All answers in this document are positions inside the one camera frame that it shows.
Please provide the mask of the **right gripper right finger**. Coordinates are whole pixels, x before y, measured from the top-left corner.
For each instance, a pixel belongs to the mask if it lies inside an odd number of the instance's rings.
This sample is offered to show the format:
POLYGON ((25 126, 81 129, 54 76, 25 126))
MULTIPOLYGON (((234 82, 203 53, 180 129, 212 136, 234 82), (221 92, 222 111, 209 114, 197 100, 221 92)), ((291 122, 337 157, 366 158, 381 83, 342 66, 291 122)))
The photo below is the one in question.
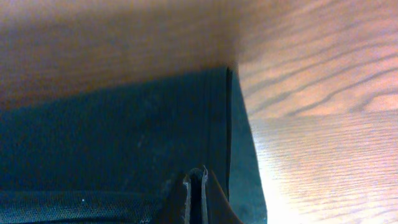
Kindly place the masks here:
POLYGON ((204 168, 201 180, 202 224, 243 224, 233 212, 212 170, 204 168))

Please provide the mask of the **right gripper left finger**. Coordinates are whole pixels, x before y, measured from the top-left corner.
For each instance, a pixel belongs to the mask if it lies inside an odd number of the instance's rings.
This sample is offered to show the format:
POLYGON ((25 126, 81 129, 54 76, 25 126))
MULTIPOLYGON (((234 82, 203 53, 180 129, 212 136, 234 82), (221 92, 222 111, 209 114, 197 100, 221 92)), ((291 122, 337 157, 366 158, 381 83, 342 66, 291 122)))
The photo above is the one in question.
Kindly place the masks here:
POLYGON ((161 210, 157 214, 157 223, 190 223, 190 178, 181 173, 170 190, 161 210))

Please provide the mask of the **black t-shirt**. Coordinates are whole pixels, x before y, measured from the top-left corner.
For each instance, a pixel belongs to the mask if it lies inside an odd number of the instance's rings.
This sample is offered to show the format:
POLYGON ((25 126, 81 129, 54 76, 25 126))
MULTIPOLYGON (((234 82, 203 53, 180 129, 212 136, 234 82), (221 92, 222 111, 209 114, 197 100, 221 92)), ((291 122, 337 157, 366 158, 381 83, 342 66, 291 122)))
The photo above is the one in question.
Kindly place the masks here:
POLYGON ((267 222, 227 67, 1 111, 2 223, 154 223, 205 170, 242 222, 267 222))

